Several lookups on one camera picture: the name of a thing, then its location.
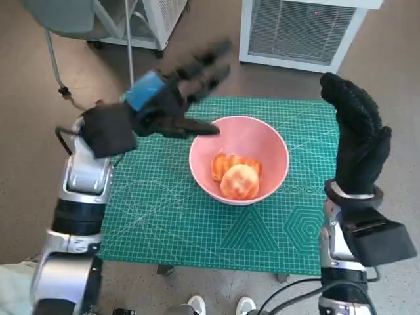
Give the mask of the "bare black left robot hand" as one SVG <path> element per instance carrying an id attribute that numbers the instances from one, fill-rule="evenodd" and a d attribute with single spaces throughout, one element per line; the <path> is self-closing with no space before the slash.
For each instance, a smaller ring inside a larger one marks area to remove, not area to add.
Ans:
<path id="1" fill-rule="evenodd" d="M 133 131 L 139 137 L 158 133 L 167 138 L 219 134 L 212 123 L 185 114 L 229 76 L 230 65 L 217 66 L 217 61 L 231 47 L 229 39 L 222 39 L 193 53 L 191 61 L 168 73 L 147 72 L 125 94 Z"/>

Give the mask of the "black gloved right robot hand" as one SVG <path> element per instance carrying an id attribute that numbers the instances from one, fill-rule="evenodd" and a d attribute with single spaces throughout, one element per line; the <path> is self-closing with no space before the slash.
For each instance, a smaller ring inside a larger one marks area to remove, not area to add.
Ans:
<path id="1" fill-rule="evenodd" d="M 348 195 L 372 195 L 390 155 L 392 129 L 383 125 L 377 103 L 363 88 L 331 72 L 321 76 L 320 85 L 339 126 L 335 182 Z"/>

